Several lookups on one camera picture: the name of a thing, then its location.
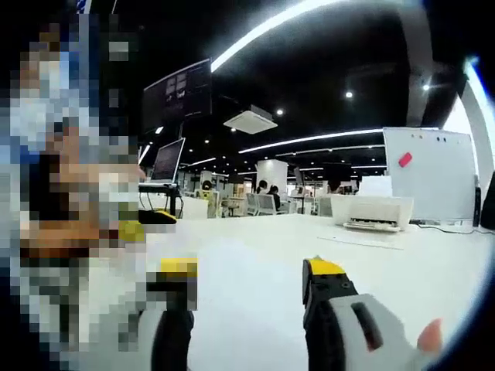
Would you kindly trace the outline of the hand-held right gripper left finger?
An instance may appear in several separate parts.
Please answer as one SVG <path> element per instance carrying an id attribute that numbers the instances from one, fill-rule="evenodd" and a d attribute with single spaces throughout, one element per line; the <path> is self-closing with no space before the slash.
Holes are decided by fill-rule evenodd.
<path id="1" fill-rule="evenodd" d="M 161 314 L 152 343 L 151 370 L 189 370 L 193 326 L 192 311 L 167 310 Z"/>

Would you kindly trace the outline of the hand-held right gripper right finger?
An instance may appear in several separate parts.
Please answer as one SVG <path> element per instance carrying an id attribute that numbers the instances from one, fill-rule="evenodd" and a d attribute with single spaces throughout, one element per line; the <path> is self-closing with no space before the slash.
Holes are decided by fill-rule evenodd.
<path id="1" fill-rule="evenodd" d="M 303 328 L 309 370 L 424 370 L 425 352 L 400 319 L 345 270 L 319 257 L 302 263 Z"/>

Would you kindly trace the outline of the person's right hand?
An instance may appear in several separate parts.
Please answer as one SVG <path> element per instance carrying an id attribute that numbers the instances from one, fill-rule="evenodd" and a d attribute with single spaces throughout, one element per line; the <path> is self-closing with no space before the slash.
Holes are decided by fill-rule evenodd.
<path id="1" fill-rule="evenodd" d="M 417 340 L 417 348 L 423 352 L 440 353 L 442 350 L 442 320 L 433 319 L 422 330 Z"/>

